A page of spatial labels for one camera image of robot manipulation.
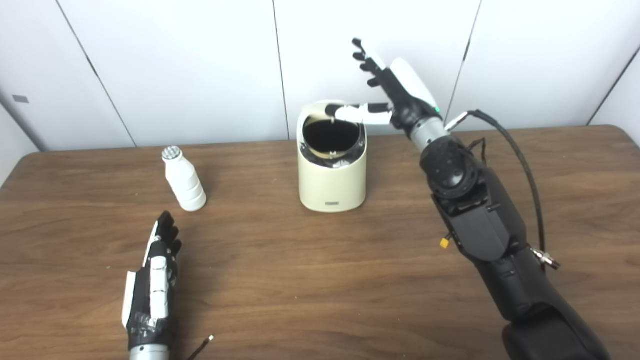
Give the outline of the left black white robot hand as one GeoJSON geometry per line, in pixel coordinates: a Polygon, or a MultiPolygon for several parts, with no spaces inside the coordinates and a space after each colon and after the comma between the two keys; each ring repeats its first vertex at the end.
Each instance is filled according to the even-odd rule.
{"type": "Polygon", "coordinates": [[[178,337],[178,235],[174,217],[165,210],[151,230],[141,268],[126,274],[121,321],[131,360],[168,360],[178,337]]]}

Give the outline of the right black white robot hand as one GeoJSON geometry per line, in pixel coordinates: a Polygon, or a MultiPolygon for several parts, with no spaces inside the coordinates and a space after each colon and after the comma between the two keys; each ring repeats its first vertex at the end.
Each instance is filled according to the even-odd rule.
{"type": "Polygon", "coordinates": [[[434,96],[416,71],[402,58],[385,64],[363,39],[354,38],[357,48],[352,57],[359,68],[372,75],[367,85],[379,87],[387,95],[387,103],[328,104],[324,113],[331,120],[365,126],[392,125],[412,141],[434,141],[448,132],[434,96]]]}

